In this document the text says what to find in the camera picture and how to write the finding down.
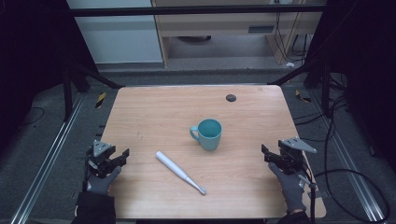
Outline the white cabinet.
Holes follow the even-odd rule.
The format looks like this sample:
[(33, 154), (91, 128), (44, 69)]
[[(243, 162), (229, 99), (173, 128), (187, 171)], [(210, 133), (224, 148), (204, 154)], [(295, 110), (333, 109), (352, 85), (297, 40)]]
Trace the white cabinet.
[[(66, 0), (71, 9), (152, 7), (150, 0)], [(77, 17), (96, 64), (161, 63), (153, 16)]]

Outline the white electric toothbrush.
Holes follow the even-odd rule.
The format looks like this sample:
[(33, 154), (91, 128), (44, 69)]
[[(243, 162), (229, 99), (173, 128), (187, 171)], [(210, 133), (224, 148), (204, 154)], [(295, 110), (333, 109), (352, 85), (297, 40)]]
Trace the white electric toothbrush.
[(184, 172), (176, 163), (174, 163), (171, 159), (169, 159), (164, 153), (161, 151), (157, 151), (155, 153), (156, 158), (164, 164), (170, 171), (172, 171), (175, 175), (177, 175), (180, 179), (189, 183), (192, 187), (197, 189), (202, 195), (206, 195), (206, 190), (203, 187), (200, 187), (196, 184), (186, 172)]

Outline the aluminium floor rail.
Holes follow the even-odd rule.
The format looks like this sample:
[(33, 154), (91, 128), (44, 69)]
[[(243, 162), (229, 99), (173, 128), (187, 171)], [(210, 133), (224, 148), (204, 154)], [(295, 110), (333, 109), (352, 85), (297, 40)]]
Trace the aluminium floor rail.
[(321, 109), (320, 95), (316, 91), (312, 90), (309, 90), (308, 93), (310, 94), (312, 102), (316, 106), (318, 112), (322, 113), (321, 119), (328, 128), (324, 151), (328, 152), (328, 146), (332, 145), (333, 150), (337, 153), (337, 156), (342, 163), (341, 168), (328, 170), (328, 161), (326, 160), (327, 156), (324, 156), (324, 159), (326, 160), (323, 171), (325, 180), (328, 180), (328, 174), (330, 173), (346, 173), (368, 218), (368, 224), (388, 224), (389, 204), (385, 199), (382, 190), (368, 176), (362, 174), (358, 169), (358, 166), (352, 160), (342, 138), (336, 131), (332, 118), (332, 110), (330, 109), (331, 116), (328, 118)]
[(12, 216), (8, 224), (25, 224), (31, 211), (36, 203), (36, 200), (43, 189), (48, 176), (52, 170), (54, 163), (56, 162), (59, 153), (61, 152), (64, 142), (69, 135), (78, 113), (81, 109), (81, 105), (84, 101), (86, 94), (78, 93), (75, 102), (72, 104), (72, 112), (69, 117), (63, 122), (59, 132), (57, 133), (55, 139), (53, 140), (49, 152), (47, 153), (45, 159), (41, 163), (38, 172), (35, 175), (35, 179), (31, 184), (30, 188), (26, 192), (23, 200), (21, 201), (18, 209)]

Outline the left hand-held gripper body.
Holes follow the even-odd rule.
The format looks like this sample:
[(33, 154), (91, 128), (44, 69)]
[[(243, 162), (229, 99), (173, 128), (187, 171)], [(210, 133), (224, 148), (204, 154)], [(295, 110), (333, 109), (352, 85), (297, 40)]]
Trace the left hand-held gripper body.
[(108, 149), (112, 145), (94, 140), (92, 146), (86, 152), (86, 168), (100, 178), (105, 178), (113, 170), (110, 168), (111, 155), (108, 155)]

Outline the teal cup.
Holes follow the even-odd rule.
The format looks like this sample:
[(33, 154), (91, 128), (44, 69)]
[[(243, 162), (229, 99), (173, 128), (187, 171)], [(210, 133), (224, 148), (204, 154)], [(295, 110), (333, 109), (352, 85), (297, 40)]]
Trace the teal cup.
[(190, 127), (191, 138), (205, 150), (215, 150), (219, 146), (222, 126), (216, 119), (204, 119), (198, 125)]

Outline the black metal stand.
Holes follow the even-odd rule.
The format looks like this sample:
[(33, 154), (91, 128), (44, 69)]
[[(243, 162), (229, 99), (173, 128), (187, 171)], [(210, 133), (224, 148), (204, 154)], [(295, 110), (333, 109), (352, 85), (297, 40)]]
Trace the black metal stand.
[(68, 121), (73, 112), (72, 85), (75, 85), (78, 92), (87, 92), (91, 86), (86, 77), (92, 77), (111, 89), (123, 88), (123, 85), (101, 76), (98, 72), (77, 63), (75, 60), (68, 60), (64, 64), (62, 77), (64, 86), (64, 121)]
[(325, 60), (309, 60), (304, 63), (304, 65), (296, 68), (291, 71), (287, 75), (269, 82), (269, 85), (277, 85), (281, 86), (285, 84), (290, 79), (293, 79), (299, 76), (302, 73), (307, 73), (307, 77), (305, 78), (304, 85), (310, 89), (317, 86), (319, 82), (321, 82), (321, 109), (324, 114), (329, 118), (331, 116), (330, 112), (330, 66)]

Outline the yellow black tape marker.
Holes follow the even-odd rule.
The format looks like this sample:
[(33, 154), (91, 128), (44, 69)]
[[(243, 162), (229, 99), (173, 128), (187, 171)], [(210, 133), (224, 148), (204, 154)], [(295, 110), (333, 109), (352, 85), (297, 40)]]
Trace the yellow black tape marker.
[(298, 99), (300, 99), (301, 101), (305, 102), (305, 103), (311, 103), (311, 98), (308, 96), (305, 96), (301, 91), (296, 90), (295, 91), (295, 95)]
[(102, 91), (98, 96), (98, 99), (95, 104), (95, 108), (100, 108), (105, 98), (106, 98), (106, 92)]

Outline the light wooden desk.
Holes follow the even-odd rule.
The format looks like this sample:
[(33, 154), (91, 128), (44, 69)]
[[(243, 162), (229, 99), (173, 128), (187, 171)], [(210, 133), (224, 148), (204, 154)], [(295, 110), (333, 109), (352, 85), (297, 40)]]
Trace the light wooden desk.
[[(326, 0), (150, 0), (155, 7), (308, 5)], [(294, 38), (312, 35), (319, 12), (158, 15), (159, 36), (263, 35), (277, 63), (287, 60)]]

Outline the black horizontal frame bar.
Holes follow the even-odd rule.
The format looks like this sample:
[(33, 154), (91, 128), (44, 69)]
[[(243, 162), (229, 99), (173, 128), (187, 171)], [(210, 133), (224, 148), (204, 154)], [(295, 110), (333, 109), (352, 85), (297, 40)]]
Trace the black horizontal frame bar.
[(232, 13), (320, 12), (326, 4), (315, 5), (251, 5), (251, 6), (191, 6), (191, 7), (126, 7), (69, 9), (74, 17), (194, 15)]

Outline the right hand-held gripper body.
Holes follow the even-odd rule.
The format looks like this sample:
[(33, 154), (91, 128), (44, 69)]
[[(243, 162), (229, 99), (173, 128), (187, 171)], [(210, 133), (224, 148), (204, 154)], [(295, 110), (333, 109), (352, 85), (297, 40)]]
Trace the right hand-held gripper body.
[(304, 152), (316, 153), (317, 150), (299, 137), (278, 141), (281, 163), (278, 167), (285, 175), (291, 175), (306, 168)]

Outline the person's left hand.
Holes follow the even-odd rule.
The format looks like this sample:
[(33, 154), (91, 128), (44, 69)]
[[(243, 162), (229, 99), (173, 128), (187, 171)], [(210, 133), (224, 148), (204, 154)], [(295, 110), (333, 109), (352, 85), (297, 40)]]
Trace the person's left hand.
[(107, 175), (105, 178), (100, 178), (97, 175), (89, 172), (86, 190), (91, 193), (107, 195), (109, 189), (121, 172), (121, 167), (117, 166), (111, 174)]

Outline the black curtain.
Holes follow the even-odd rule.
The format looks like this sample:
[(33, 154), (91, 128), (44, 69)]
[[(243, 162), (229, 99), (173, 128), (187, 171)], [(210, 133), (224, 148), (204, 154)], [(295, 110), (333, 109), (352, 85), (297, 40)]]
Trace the black curtain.
[(66, 0), (0, 0), (0, 154), (35, 96), (63, 82), (56, 42), (77, 63), (97, 70), (76, 20), (44, 14), (67, 9)]
[(380, 157), (396, 172), (396, 0), (327, 0), (308, 55), (327, 48), (330, 70)]

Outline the person's right hand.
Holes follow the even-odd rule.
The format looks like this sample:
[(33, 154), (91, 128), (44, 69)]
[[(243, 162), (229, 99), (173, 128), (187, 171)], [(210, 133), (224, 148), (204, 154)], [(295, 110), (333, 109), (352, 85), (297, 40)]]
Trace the person's right hand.
[(273, 172), (280, 183), (284, 196), (287, 213), (293, 214), (306, 210), (303, 204), (304, 182), (297, 174), (285, 175), (273, 162), (268, 163), (268, 168)]

